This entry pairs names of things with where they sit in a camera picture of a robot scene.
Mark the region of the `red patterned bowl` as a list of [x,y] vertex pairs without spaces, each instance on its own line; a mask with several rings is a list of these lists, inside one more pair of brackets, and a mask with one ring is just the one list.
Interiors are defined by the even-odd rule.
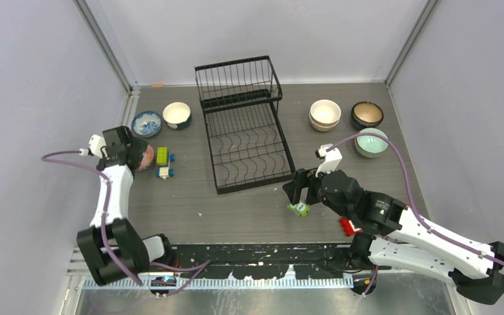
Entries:
[[155,158],[154,149],[152,148],[151,145],[147,145],[147,147],[142,155],[142,160],[141,160],[140,165],[138,167],[138,171],[143,171],[143,170],[149,168],[149,166],[151,166],[153,164],[154,158]]

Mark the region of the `mint green bowl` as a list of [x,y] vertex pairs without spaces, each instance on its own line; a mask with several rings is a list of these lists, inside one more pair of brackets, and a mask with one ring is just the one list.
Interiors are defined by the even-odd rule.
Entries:
[[364,136],[359,136],[354,140],[357,152],[365,158],[378,158],[379,156],[382,156],[389,147],[388,143],[377,136],[366,136],[367,133],[387,138],[387,135],[377,128],[362,129],[359,131],[359,134],[364,134]]

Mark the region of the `dark teal bowl white foot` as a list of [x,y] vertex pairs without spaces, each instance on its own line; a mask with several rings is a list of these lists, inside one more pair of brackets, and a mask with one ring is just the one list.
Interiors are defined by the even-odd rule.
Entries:
[[192,112],[186,103],[173,102],[163,109],[163,120],[168,127],[175,130],[183,130],[190,125]]

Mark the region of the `black wire dish rack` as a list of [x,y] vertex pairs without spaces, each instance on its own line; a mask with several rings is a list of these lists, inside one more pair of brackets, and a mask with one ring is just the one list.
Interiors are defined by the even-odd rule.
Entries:
[[278,117],[283,93],[270,57],[194,71],[217,193],[291,180],[295,164]]

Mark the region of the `brown rimmed bowl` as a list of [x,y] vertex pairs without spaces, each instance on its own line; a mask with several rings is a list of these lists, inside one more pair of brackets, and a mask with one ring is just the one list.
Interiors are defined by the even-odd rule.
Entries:
[[384,118],[383,110],[372,102],[358,102],[353,105],[350,116],[354,116],[366,128],[377,127]]

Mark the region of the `blue white patterned bowl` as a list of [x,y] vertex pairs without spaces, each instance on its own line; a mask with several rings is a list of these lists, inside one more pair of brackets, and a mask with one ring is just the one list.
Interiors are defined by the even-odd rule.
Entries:
[[162,118],[155,111],[144,111],[137,114],[131,122],[131,131],[144,138],[154,137],[162,127]]

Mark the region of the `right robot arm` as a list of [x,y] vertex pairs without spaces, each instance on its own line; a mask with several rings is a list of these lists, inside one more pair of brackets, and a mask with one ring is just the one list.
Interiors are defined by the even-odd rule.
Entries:
[[300,169],[283,190],[292,205],[322,203],[356,229],[346,254],[357,269],[390,266],[455,287],[474,302],[494,305],[504,294],[504,243],[478,243],[421,219],[404,202],[364,190],[343,171],[316,177]]

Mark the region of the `cream bowl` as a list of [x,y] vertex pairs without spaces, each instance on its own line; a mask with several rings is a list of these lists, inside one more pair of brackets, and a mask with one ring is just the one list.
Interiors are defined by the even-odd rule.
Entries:
[[329,127],[338,123],[341,119],[342,111],[340,106],[327,99],[315,101],[309,109],[310,120],[317,125]]
[[311,127],[314,130],[319,131],[319,132],[328,132],[328,131],[334,129],[338,124],[339,124],[339,122],[336,122],[333,125],[325,126],[325,125],[318,125],[314,121],[310,122]]

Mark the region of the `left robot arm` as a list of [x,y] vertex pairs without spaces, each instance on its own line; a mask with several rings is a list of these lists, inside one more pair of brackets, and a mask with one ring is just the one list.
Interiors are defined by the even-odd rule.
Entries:
[[175,263],[175,250],[164,234],[141,238],[128,219],[129,195],[135,173],[140,170],[150,146],[126,126],[93,135],[82,156],[98,158],[100,191],[90,226],[77,233],[77,245],[97,285],[147,272],[160,272]]

